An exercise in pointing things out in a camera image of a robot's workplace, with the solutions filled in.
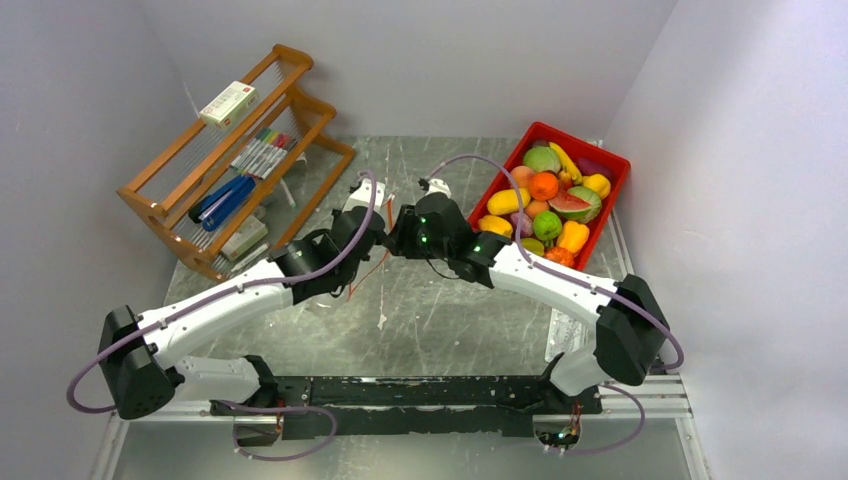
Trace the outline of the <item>clear zip top bag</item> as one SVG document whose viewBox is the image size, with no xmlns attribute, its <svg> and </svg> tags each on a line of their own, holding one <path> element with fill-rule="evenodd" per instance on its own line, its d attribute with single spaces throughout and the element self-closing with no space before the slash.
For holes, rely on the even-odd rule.
<svg viewBox="0 0 848 480">
<path fill-rule="evenodd" d="M 377 185 L 376 191 L 378 204 L 380 206 L 379 213 L 386 223 L 386 231 L 390 231 L 394 226 L 393 199 L 395 198 L 395 194 L 393 192 L 387 193 L 386 187 L 382 183 Z M 380 257 L 377 256 L 378 252 L 373 250 L 370 253 L 369 258 L 360 263 L 356 276 L 349 284 L 346 285 L 345 290 L 338 290 L 336 292 L 331 292 L 330 294 L 319 296 L 315 300 L 315 305 L 318 307 L 318 311 L 327 313 L 331 308 L 338 308 L 343 303 L 349 302 L 361 284 L 371 274 L 377 271 L 388 258 L 389 251 L 384 247 L 381 247 L 381 250 L 382 255 Z"/>
</svg>

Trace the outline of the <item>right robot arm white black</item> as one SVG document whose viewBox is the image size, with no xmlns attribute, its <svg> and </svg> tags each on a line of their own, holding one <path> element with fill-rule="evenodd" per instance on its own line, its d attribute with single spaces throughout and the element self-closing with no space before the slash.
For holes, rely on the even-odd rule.
<svg viewBox="0 0 848 480">
<path fill-rule="evenodd" d="M 443 193 L 402 206 L 384 244 L 396 257 L 443 260 L 461 280 L 525 295 L 583 325 L 584 345 L 552 361 L 539 389 L 553 414 L 607 380 L 642 384 L 670 332 L 644 279 L 593 276 L 529 254 L 505 236 L 475 231 Z"/>
</svg>

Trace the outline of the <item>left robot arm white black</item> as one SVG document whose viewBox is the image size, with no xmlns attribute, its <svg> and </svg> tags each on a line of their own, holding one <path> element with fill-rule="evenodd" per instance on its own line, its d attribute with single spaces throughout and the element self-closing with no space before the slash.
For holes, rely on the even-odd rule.
<svg viewBox="0 0 848 480">
<path fill-rule="evenodd" d="M 212 360 L 193 356 L 201 344 L 243 322 L 339 294 L 355 279 L 385 233 L 381 215 L 366 206 L 337 213 L 328 229 L 286 245 L 270 258 L 193 297 L 134 313 L 106 315 L 98 365 L 120 418 L 150 415 L 174 400 L 225 400 L 249 414 L 273 409 L 277 388 L 257 356 Z"/>
</svg>

